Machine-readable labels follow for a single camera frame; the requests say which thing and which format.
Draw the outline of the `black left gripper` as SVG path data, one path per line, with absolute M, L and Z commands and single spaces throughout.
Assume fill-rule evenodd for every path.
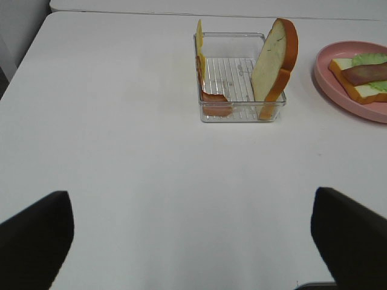
M 311 235 L 335 282 L 294 290 L 386 289 L 386 219 L 329 187 L 316 190 Z

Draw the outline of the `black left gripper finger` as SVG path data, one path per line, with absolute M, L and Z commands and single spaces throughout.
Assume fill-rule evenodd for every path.
M 66 191 L 52 192 L 1 223 L 1 289 L 50 289 L 73 238 Z

